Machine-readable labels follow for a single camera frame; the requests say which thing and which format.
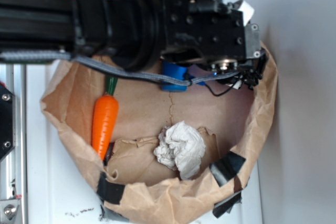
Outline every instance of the metal plate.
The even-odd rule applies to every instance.
[[[0,161],[14,148],[13,94],[0,85]]]

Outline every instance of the gray cable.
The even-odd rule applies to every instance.
[[[71,54],[68,52],[59,52],[52,50],[23,50],[23,51],[6,51],[0,54],[0,59],[10,62],[20,61],[45,61],[45,60],[71,60]],[[239,74],[239,72],[230,72],[225,74],[210,75],[192,78],[190,80],[179,80],[169,76],[157,73],[147,72],[127,72],[123,69],[116,68],[101,61],[94,60],[86,56],[76,56],[72,61],[85,65],[87,67],[96,69],[100,72],[111,74],[117,77],[124,77],[130,79],[142,79],[154,82],[170,83],[180,86],[190,86],[199,82],[228,79]]]
[[[231,78],[239,74],[239,72],[230,72],[230,73],[225,73],[225,74],[218,74],[216,76],[211,75],[211,76],[196,77],[191,80],[179,80],[179,79],[175,79],[175,78],[164,76],[162,74],[157,74],[157,73],[127,72],[123,69],[113,67],[101,61],[97,61],[97,60],[94,60],[94,59],[91,59],[85,56],[77,56],[73,61],[78,62],[82,65],[85,65],[87,67],[100,70],[104,73],[108,73],[108,74],[118,76],[118,77],[133,78],[133,79],[146,79],[150,81],[162,81],[162,82],[171,83],[171,84],[180,85],[180,86],[190,86],[192,84],[197,84],[203,81],[228,79],[228,78]]]
[[[43,61],[43,60],[70,60],[71,54],[52,50],[22,50],[5,51],[0,54],[0,59],[5,61]]]

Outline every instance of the orange carrot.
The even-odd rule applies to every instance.
[[[117,79],[106,77],[106,94],[96,101],[92,123],[92,147],[104,160],[116,124],[119,103],[113,93]]]

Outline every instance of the bolt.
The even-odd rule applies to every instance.
[[[192,16],[187,16],[186,21],[187,21],[187,23],[188,23],[189,25],[191,25],[191,24],[194,22],[194,19],[193,19]]]
[[[176,23],[176,22],[178,21],[178,16],[177,16],[176,14],[172,14],[172,15],[170,16],[170,20],[171,20],[172,22]]]
[[[212,41],[213,41],[214,43],[217,43],[217,42],[219,41],[219,38],[218,38],[217,36],[214,36],[214,37],[212,38]]]
[[[258,30],[258,28],[259,28],[258,25],[256,25],[256,24],[253,24],[253,25],[252,25],[252,30],[253,30],[253,31]]]
[[[4,100],[5,102],[9,102],[12,99],[10,94],[3,94],[2,95],[2,100]]]
[[[11,146],[11,144],[10,144],[9,141],[7,141],[7,142],[4,143],[4,147],[9,148],[10,146]]]
[[[243,39],[241,37],[237,38],[237,43],[239,45],[243,44]]]
[[[218,18],[217,18],[217,17],[212,17],[211,22],[212,22],[213,24],[217,24],[217,22],[218,22]]]
[[[254,56],[255,58],[259,58],[260,55],[261,55],[261,53],[260,53],[259,50],[258,50],[258,51],[255,51],[254,54],[253,54],[253,56]]]
[[[65,46],[60,46],[59,47],[59,52],[61,52],[62,54],[65,53]]]
[[[16,214],[16,207],[13,205],[8,205],[4,209],[4,214],[9,220],[11,220]]]
[[[227,70],[228,65],[229,65],[228,63],[223,62],[222,64],[219,65],[219,69],[222,71]]]

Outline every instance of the white crumpled tissue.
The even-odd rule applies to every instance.
[[[164,127],[159,134],[160,145],[154,150],[157,161],[169,169],[179,170],[183,180],[200,170],[205,144],[200,133],[184,123]]]

